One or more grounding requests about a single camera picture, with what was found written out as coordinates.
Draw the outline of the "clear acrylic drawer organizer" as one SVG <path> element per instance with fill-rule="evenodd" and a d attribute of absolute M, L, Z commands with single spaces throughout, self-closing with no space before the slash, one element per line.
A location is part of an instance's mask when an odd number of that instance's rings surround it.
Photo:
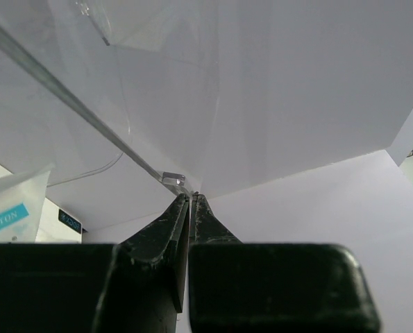
<path fill-rule="evenodd" d="M 216 1 L 0 1 L 0 164 L 49 195 L 197 191 L 219 95 Z"/>

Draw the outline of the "cotton pad packet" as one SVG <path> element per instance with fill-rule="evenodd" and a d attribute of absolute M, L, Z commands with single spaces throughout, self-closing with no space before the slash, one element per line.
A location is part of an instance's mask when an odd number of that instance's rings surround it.
<path fill-rule="evenodd" d="M 0 178 L 0 243 L 33 243 L 53 166 Z"/>

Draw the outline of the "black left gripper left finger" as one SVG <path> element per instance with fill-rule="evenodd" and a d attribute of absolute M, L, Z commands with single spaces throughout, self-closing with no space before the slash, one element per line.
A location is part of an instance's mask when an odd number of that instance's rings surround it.
<path fill-rule="evenodd" d="M 95 332 L 175 332 L 183 310 L 189 198 L 178 195 L 150 224 L 114 248 Z"/>

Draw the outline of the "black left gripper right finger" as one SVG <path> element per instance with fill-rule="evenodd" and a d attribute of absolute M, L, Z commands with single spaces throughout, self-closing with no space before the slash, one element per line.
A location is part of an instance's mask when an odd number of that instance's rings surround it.
<path fill-rule="evenodd" d="M 378 332 L 360 263 L 339 244 L 248 244 L 195 194 L 188 253 L 193 332 Z"/>

